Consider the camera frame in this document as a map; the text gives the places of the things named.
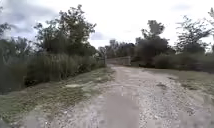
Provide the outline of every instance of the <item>gravel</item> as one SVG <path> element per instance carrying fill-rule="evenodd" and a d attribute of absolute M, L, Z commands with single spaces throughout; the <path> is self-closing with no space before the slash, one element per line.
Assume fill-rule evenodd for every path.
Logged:
<path fill-rule="evenodd" d="M 214 106 L 173 76 L 112 67 L 102 94 L 64 110 L 41 128 L 214 128 Z"/>

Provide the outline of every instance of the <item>grass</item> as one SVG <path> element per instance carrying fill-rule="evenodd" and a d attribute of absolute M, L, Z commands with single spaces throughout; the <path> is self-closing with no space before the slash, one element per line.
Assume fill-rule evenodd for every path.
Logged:
<path fill-rule="evenodd" d="M 178 71 L 169 69 L 144 69 L 147 71 L 175 75 L 184 88 L 201 90 L 214 97 L 214 74 L 195 71 Z"/>
<path fill-rule="evenodd" d="M 111 79 L 111 70 L 108 68 L 97 69 L 78 75 L 68 80 L 40 84 L 22 91 L 0 95 L 0 118 L 7 123 L 19 120 L 23 114 L 33 110 L 37 105 L 44 105 L 51 111 L 56 108 L 69 107 L 88 98 L 85 93 L 96 94 L 95 90 L 84 91 L 83 86 L 66 87 L 67 84 L 83 84 L 93 82 L 95 84 Z"/>

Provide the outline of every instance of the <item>gray cloud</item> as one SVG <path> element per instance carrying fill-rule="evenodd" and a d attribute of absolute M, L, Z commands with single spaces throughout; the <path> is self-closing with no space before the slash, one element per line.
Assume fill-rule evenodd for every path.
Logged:
<path fill-rule="evenodd" d="M 0 13 L 0 23 L 7 22 L 14 27 L 14 35 L 33 33 L 36 22 L 50 20 L 58 13 L 51 9 L 37 6 L 28 0 L 4 0 L 3 10 Z"/>
<path fill-rule="evenodd" d="M 172 11 L 186 11 L 186 10 L 189 10 L 191 8 L 192 8 L 191 5 L 188 5 L 185 3 L 180 3 L 180 4 L 176 4 L 171 9 L 172 9 Z"/>

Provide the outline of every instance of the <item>sky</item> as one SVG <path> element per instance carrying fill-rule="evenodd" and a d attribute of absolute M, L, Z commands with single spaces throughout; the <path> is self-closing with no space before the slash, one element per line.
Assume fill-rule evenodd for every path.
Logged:
<path fill-rule="evenodd" d="M 135 42 L 141 37 L 141 29 L 146 29 L 148 20 L 157 20 L 165 25 L 161 35 L 170 39 L 173 45 L 177 40 L 178 22 L 187 15 L 194 20 L 207 18 L 214 0 L 3 0 L 0 23 L 15 25 L 8 36 L 23 36 L 31 40 L 35 37 L 33 26 L 58 16 L 60 10 L 82 5 L 86 19 L 96 23 L 95 33 L 89 39 L 98 48 L 109 43 L 110 39 Z M 204 41 L 212 43 L 212 37 Z"/>

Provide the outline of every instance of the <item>vegetation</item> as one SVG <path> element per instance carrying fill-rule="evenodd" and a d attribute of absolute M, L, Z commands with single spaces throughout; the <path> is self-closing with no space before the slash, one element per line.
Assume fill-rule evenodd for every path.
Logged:
<path fill-rule="evenodd" d="M 97 50 L 87 41 L 94 27 L 86 21 L 81 5 L 60 12 L 46 25 L 38 23 L 37 42 L 3 39 L 10 27 L 0 25 L 0 94 L 103 67 L 95 57 Z"/>
<path fill-rule="evenodd" d="M 143 37 L 136 38 L 135 45 L 111 40 L 109 46 L 100 47 L 99 51 L 107 58 L 131 56 L 132 65 L 135 66 L 214 73 L 214 44 L 212 52 L 209 49 L 206 52 L 209 44 L 202 41 L 209 35 L 214 36 L 214 9 L 209 14 L 212 17 L 212 20 L 208 20 L 210 24 L 205 20 L 193 21 L 184 16 L 184 21 L 178 23 L 180 32 L 175 46 L 170 46 L 168 39 L 161 37 L 165 26 L 156 20 L 149 20 L 149 30 L 142 29 Z"/>
<path fill-rule="evenodd" d="M 53 114 L 53 112 L 85 100 L 89 95 L 98 94 L 99 90 L 91 86 L 110 80 L 110 73 L 110 69 L 101 68 L 60 82 L 39 84 L 22 91 L 1 95 L 0 117 L 12 123 L 18 121 L 22 114 L 33 110 L 37 105 Z"/>

